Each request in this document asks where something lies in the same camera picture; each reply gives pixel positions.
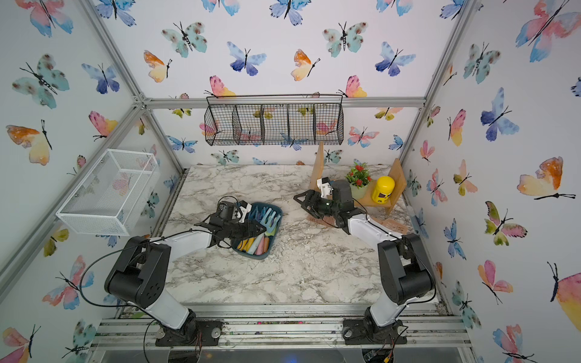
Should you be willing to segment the teal rake yellow handle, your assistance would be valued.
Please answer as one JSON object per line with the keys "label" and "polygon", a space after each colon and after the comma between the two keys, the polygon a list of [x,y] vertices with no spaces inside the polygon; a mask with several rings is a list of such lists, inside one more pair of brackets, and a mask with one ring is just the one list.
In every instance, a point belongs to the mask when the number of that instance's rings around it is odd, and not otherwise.
{"label": "teal rake yellow handle", "polygon": [[249,239],[241,241],[240,244],[238,245],[237,249],[245,251],[247,248],[248,242],[249,242]]}

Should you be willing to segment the blue claw rake yellow handle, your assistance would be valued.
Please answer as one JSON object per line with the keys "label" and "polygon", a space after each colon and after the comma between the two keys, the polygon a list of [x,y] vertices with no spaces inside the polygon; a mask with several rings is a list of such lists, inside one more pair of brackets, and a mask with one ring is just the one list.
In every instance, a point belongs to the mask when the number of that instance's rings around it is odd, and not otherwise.
{"label": "blue claw rake yellow handle", "polygon": [[246,242],[246,244],[245,244],[245,246],[244,246],[244,252],[248,252],[248,251],[249,251],[249,249],[251,249],[251,247],[252,247],[252,245],[254,244],[255,240],[256,240],[256,239],[255,239],[255,237],[252,237],[252,238],[250,238],[250,239],[249,239],[249,240]]}

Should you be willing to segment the light blue fork tool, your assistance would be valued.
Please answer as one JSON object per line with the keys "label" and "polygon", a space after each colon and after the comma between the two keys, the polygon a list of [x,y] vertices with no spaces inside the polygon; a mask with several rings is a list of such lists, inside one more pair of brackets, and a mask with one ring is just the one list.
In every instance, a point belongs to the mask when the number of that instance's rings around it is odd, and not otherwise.
{"label": "light blue fork tool", "polygon": [[278,223],[281,219],[281,213],[278,213],[277,211],[272,209],[272,207],[269,208],[263,207],[263,209],[257,210],[257,212],[251,212],[251,217],[257,220],[257,222],[259,222],[260,225],[266,228],[266,231],[263,234],[255,238],[256,240],[252,245],[251,249],[249,249],[249,251],[246,252],[251,255],[254,255],[259,243],[264,237],[269,236],[271,242],[278,228]]}

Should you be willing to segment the green rake wooden handle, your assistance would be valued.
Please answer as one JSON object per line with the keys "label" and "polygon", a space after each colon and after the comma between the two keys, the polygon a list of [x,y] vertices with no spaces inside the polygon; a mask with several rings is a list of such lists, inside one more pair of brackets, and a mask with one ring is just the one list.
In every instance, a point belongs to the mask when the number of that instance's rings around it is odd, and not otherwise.
{"label": "green rake wooden handle", "polygon": [[270,244],[270,237],[266,236],[264,237],[264,244],[263,244],[263,253],[266,253],[269,250],[269,244]]}

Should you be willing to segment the teal plastic storage box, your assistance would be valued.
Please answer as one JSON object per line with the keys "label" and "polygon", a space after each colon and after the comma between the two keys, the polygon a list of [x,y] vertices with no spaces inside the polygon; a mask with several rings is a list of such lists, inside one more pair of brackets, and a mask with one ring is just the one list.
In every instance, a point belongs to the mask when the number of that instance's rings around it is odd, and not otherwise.
{"label": "teal plastic storage box", "polygon": [[240,221],[250,228],[250,237],[231,242],[234,250],[243,257],[253,260],[266,259],[275,244],[276,234],[281,225],[281,208],[261,202],[252,204],[241,201]]}

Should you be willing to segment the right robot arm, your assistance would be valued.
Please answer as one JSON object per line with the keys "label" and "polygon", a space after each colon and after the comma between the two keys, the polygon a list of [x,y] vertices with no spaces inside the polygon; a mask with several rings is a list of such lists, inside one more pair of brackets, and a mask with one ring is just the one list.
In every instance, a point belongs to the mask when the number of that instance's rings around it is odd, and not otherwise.
{"label": "right robot arm", "polygon": [[424,303],[423,296],[437,291],[422,239],[395,232],[372,219],[353,198],[348,182],[319,181],[316,190],[295,195],[294,200],[315,219],[331,217],[334,222],[330,226],[357,237],[378,253],[383,292],[368,308],[366,323],[375,330],[395,325],[406,307]]}

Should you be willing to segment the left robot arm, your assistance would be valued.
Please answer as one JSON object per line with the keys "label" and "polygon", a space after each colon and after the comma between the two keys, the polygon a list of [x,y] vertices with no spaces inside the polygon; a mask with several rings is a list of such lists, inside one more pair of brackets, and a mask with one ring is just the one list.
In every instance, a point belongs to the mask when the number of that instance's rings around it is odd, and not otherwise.
{"label": "left robot arm", "polygon": [[159,240],[132,237],[121,250],[104,283],[109,294],[140,308],[169,333],[190,336],[196,315],[166,289],[170,263],[220,242],[242,242],[266,231],[256,218],[260,209],[246,201],[219,201],[216,212],[186,231]]}

